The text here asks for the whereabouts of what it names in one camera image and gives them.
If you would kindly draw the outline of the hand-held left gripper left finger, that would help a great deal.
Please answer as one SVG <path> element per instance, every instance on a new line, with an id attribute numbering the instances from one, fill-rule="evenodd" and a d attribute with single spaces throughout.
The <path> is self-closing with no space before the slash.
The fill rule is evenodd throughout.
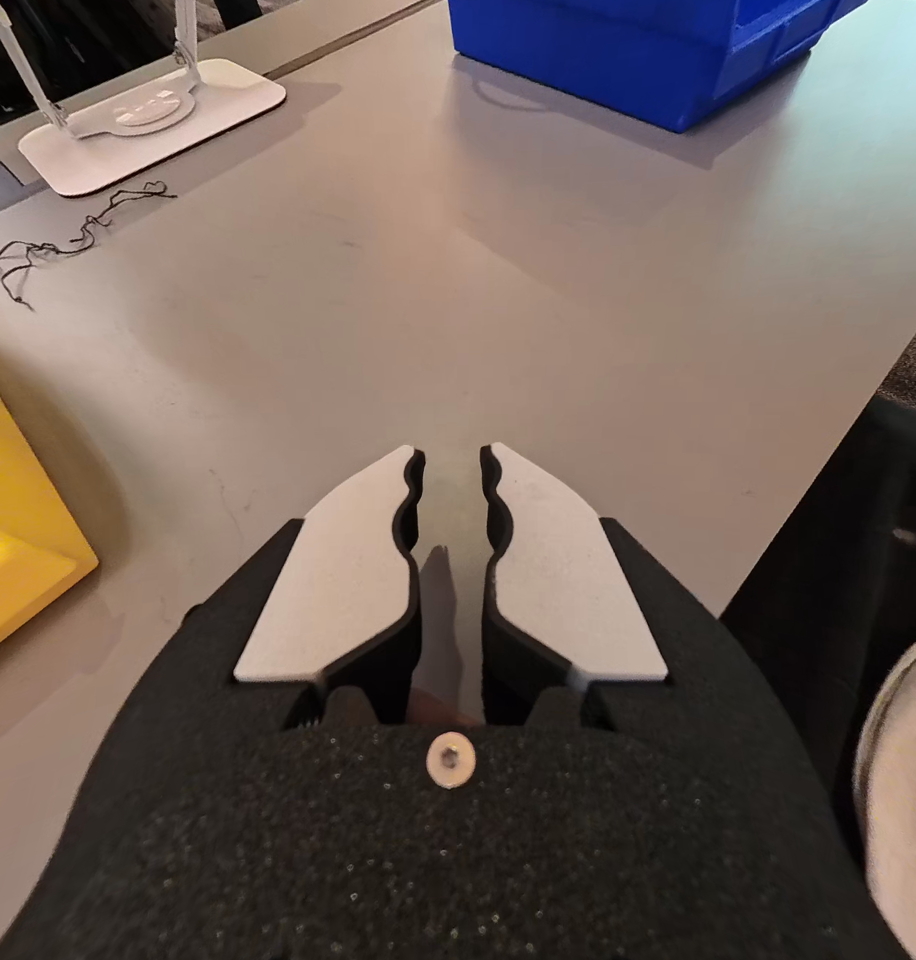
<path id="1" fill-rule="evenodd" d="M 402 445 L 308 512 L 233 670 L 239 683 L 307 683 L 322 700 L 362 690 L 404 718 L 422 653 L 413 549 L 424 453 Z"/>

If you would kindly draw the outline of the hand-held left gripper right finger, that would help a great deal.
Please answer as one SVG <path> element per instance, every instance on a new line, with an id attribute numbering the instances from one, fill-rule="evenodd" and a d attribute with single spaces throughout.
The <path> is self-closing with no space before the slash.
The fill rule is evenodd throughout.
<path id="1" fill-rule="evenodd" d="M 669 667 L 609 537 L 574 489 L 503 442 L 481 447 L 491 548 L 481 618 L 486 718 L 549 689 L 661 684 Z"/>

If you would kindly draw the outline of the yellow plastic bin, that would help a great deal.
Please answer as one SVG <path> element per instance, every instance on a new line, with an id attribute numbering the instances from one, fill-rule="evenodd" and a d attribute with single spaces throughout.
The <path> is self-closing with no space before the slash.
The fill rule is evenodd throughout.
<path id="1" fill-rule="evenodd" d="M 98 565 L 0 397 L 0 643 Z"/>

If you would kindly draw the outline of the blue plastic bin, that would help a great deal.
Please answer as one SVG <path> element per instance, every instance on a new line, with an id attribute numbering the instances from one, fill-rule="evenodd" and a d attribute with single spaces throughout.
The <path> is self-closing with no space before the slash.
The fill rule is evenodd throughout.
<path id="1" fill-rule="evenodd" d="M 681 134 L 862 1 L 449 1 L 455 51 Z"/>

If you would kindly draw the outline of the person's white shirt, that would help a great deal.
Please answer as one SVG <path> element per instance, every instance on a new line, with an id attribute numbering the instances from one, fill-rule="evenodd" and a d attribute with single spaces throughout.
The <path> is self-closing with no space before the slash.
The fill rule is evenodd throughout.
<path id="1" fill-rule="evenodd" d="M 857 743 L 851 793 L 872 899 L 916 959 L 916 643 L 872 701 Z"/>

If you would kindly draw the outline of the white panel stand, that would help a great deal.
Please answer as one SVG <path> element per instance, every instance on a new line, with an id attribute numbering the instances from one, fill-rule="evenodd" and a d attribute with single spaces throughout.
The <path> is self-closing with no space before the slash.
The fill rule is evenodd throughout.
<path id="1" fill-rule="evenodd" d="M 120 184 L 268 114 L 284 87 L 222 57 L 198 57 L 197 4 L 175 3 L 177 69 L 68 113 L 45 93 L 0 3 L 0 41 L 46 123 L 17 142 L 23 159 L 64 198 Z"/>

